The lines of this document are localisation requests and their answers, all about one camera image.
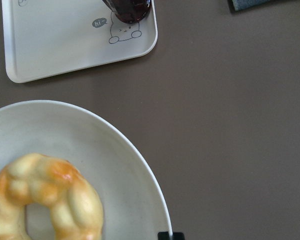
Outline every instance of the cup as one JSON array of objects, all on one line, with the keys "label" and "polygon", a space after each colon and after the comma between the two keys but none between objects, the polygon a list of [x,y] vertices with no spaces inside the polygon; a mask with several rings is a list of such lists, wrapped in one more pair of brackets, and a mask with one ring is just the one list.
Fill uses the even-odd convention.
[{"label": "cup", "polygon": [[102,0],[126,24],[141,21],[149,12],[151,0]]}]

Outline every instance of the round plate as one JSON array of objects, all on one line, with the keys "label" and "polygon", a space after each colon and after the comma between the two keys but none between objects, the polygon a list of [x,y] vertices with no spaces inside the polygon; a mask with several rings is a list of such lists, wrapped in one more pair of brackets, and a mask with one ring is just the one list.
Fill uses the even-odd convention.
[{"label": "round plate", "polygon": [[[69,160],[98,192],[104,208],[103,240],[157,240],[172,235],[158,182],[132,143],[94,113],[51,100],[18,102],[0,109],[0,170],[27,153]],[[49,210],[26,209],[29,235],[54,239]]]}]

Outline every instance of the white plate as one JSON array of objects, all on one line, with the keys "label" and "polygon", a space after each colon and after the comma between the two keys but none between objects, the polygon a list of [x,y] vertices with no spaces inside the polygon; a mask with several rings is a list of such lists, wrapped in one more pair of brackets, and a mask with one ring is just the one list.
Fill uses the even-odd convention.
[{"label": "white plate", "polygon": [[[103,240],[158,240],[172,235],[167,206],[148,164],[132,143],[94,113],[64,102],[33,100],[0,109],[0,170],[30,152],[74,164],[95,187],[104,207]],[[54,239],[49,211],[27,208],[36,240]]]},{"label": "white plate", "polygon": [[125,24],[102,0],[2,0],[5,67],[24,83],[149,53],[158,38],[155,4]]}]

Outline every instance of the brown tabletop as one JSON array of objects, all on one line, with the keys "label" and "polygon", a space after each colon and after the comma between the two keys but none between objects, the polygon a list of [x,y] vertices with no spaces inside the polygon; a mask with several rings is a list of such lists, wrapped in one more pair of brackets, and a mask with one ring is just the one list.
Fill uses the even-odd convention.
[{"label": "brown tabletop", "polygon": [[147,55],[13,83],[0,1],[0,107],[57,100],[113,124],[187,240],[300,240],[300,0],[155,3]]}]

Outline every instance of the cartoon bear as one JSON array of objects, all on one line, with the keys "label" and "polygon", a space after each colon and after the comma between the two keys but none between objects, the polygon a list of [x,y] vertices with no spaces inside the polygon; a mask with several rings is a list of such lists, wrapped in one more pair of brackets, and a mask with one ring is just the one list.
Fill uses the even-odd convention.
[{"label": "cartoon bear", "polygon": [[136,22],[134,24],[124,23],[116,17],[114,12],[111,12],[111,21],[111,38],[109,39],[110,44],[115,44],[117,42],[126,41],[129,39],[139,38],[142,35],[142,32],[140,31],[139,22]]}]

